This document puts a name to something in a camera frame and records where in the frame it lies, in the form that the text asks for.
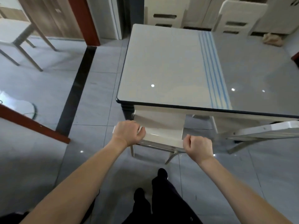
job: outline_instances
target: red trim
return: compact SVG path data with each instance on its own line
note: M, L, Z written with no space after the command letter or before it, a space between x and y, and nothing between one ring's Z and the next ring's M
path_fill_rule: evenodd
M299 52L297 52L294 56L292 56L292 60L296 60L297 58L299 58Z
M0 118L6 119L10 122L16 123L20 126L26 127L30 130L54 138L55 140L69 144L70 140L68 137L61 135L60 133L47 128L38 122L0 104Z
M92 15L86 0L68 0L85 42L89 46L100 46Z

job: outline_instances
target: black floor strip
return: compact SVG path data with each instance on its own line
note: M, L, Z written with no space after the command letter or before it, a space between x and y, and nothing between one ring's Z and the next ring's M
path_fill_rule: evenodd
M90 67L92 65L92 60L95 56L96 49L97 47L95 46L88 46L86 48L73 86L69 93L68 99L66 100L64 109L61 113L59 122L56 127L57 132L67 137L69 136L77 112L80 98L85 86Z

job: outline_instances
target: person's right arm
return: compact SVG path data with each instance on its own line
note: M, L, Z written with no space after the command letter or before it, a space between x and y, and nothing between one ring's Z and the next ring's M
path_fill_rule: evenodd
M216 184L242 224L291 223L214 158L210 139L187 135L184 149Z

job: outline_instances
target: person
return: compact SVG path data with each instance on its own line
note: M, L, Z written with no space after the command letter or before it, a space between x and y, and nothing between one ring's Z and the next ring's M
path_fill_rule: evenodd
M96 197L106 173L125 148L138 143L146 134L135 121L119 122L111 141L83 163L52 192L50 192L23 220L22 224L75 224L80 223ZM211 140L187 135L183 140L186 153L216 184L245 224L291 223L251 188L237 180L213 156ZM189 205L167 180L167 172L159 169L152 180L152 213L144 191L134 194L132 213L124 220L128 223L202 223Z

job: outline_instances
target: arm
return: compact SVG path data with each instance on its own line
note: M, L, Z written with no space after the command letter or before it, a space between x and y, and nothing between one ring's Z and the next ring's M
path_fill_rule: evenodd
M216 184L241 223L291 223L250 187L237 180L213 157L210 139L187 135L184 139L184 148L186 153Z
M80 223L95 199L104 177L126 147L138 143L145 129L135 121L119 122L111 141L61 182L21 224Z

